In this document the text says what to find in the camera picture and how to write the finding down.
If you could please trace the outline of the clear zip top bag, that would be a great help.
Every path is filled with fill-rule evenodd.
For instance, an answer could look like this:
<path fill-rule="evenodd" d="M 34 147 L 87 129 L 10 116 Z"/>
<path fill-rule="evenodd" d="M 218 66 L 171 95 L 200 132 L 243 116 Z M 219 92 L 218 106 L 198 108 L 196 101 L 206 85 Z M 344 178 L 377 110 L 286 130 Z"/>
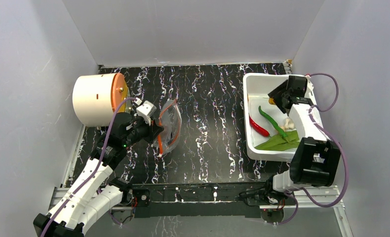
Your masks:
<path fill-rule="evenodd" d="M 168 100 L 159 115 L 159 125 L 164 130 L 157 136 L 153 146 L 158 148 L 158 158 L 174 150 L 181 135 L 182 117 L 178 107 L 177 99 Z"/>

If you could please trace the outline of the green chili pepper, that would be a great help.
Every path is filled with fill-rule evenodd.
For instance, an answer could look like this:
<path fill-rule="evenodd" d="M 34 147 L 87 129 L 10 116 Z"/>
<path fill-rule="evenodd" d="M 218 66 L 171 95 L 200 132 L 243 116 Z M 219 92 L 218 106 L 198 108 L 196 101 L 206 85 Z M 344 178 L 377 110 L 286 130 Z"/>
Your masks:
<path fill-rule="evenodd" d="M 258 107 L 258 111 L 260 115 L 263 116 L 273 126 L 278 134 L 282 136 L 282 138 L 285 139 L 288 137 L 288 134 L 281 127 L 279 127 L 278 123 L 270 115 L 262 110 L 261 106 Z"/>

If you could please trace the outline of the orange fruit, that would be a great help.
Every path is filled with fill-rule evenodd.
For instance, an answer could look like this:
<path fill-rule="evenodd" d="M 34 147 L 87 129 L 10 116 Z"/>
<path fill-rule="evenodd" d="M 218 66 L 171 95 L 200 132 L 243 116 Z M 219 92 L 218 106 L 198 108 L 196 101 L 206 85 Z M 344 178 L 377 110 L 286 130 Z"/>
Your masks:
<path fill-rule="evenodd" d="M 276 105 L 275 101 L 273 98 L 269 98 L 269 104 L 271 105 Z"/>

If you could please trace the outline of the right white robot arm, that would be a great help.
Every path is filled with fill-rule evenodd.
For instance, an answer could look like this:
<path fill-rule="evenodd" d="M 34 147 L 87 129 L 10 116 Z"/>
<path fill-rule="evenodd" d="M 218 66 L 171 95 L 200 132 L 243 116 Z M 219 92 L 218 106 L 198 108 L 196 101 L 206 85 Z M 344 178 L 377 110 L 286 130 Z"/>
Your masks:
<path fill-rule="evenodd" d="M 340 160 L 340 149 L 321 130 L 313 117 L 313 101 L 306 97 L 308 80 L 290 75 L 268 96 L 293 120 L 300 142 L 290 168 L 273 177 L 272 186 L 264 190 L 264 199 L 277 204 L 284 191 L 306 187 L 329 187 L 333 184 Z"/>

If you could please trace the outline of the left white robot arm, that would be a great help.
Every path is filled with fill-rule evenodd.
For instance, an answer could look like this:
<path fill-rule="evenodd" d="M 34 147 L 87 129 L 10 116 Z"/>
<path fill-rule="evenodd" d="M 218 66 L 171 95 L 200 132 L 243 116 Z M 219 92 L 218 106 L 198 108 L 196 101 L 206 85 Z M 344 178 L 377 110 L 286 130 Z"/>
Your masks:
<path fill-rule="evenodd" d="M 113 173 L 127 149 L 145 140 L 152 143 L 164 131 L 159 119 L 114 115 L 80 176 L 47 214 L 38 214 L 33 226 L 39 237 L 83 237 L 93 224 L 117 204 L 128 205 L 133 192 L 124 181 L 109 183 L 101 193 L 101 184 Z"/>

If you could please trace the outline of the white plastic bin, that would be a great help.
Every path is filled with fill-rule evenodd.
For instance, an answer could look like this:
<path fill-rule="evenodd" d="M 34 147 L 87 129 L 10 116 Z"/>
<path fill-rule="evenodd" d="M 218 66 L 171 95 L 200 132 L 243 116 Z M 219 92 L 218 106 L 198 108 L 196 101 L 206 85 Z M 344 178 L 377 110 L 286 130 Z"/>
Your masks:
<path fill-rule="evenodd" d="M 276 105 L 269 104 L 268 93 L 294 75 L 268 75 L 262 73 L 247 73 L 243 77 L 243 109 L 245 121 L 245 134 L 247 155 L 250 159 L 265 161 L 289 162 L 296 149 L 286 151 L 261 151 L 256 146 L 268 141 L 277 134 L 273 126 L 260 115 L 258 107 L 270 115 L 279 126 L 283 125 L 285 118 L 291 118 L 296 126 L 299 138 L 312 137 L 315 140 L 324 141 L 328 137 L 320 131 L 309 117 L 309 106 L 295 105 L 288 114 L 284 114 Z M 269 137 L 263 137 L 253 130 L 249 124 L 249 116 L 262 128 L 266 129 Z"/>

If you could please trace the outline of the garlic bulb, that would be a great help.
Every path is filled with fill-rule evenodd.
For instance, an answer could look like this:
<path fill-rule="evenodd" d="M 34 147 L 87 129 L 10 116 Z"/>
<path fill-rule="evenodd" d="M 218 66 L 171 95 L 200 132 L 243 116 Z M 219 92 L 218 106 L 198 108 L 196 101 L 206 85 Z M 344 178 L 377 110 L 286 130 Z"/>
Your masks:
<path fill-rule="evenodd" d="M 280 126 L 283 131 L 295 130 L 296 126 L 291 118 L 285 118 L 283 125 Z"/>

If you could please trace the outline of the red chili pepper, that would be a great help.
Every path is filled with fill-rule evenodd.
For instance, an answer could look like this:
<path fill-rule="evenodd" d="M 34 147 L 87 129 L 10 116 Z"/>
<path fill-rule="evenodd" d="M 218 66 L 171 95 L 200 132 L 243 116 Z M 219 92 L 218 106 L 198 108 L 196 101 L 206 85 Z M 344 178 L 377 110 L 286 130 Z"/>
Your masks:
<path fill-rule="evenodd" d="M 270 136 L 270 133 L 262 128 L 261 126 L 259 126 L 253 119 L 251 116 L 249 116 L 249 124 L 251 126 L 251 128 L 253 128 L 254 131 L 256 131 L 257 133 L 259 133 L 261 136 L 263 137 L 269 137 Z"/>

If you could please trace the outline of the green leaf vegetable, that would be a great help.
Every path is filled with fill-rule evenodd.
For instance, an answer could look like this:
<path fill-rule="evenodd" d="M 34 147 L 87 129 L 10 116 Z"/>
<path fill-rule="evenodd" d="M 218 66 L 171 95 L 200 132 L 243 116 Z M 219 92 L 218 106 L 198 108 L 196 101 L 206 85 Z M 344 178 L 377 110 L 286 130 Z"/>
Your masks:
<path fill-rule="evenodd" d="M 255 147 L 261 151 L 286 151 L 299 146 L 300 139 L 297 130 L 287 131 L 287 137 L 283 138 L 280 134 L 272 136 L 268 141 Z"/>

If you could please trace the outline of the white cylinder orange lid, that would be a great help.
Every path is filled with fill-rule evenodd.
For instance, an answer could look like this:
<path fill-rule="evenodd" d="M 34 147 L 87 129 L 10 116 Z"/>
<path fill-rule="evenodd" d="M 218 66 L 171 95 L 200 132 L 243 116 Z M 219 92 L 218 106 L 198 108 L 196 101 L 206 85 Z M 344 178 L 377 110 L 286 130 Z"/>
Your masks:
<path fill-rule="evenodd" d="M 74 112 L 87 127 L 108 126 L 114 111 L 129 96 L 122 73 L 80 76 L 72 93 Z"/>

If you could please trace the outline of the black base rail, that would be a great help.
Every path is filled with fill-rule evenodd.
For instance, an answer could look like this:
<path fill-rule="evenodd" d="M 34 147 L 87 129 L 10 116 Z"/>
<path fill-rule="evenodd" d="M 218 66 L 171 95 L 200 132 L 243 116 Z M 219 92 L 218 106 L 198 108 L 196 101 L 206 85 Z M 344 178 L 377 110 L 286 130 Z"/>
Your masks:
<path fill-rule="evenodd" d="M 258 205 L 249 205 L 249 190 L 262 189 L 264 182 L 134 184 L 138 197 L 136 218 L 183 216 L 244 216 L 259 218 Z"/>

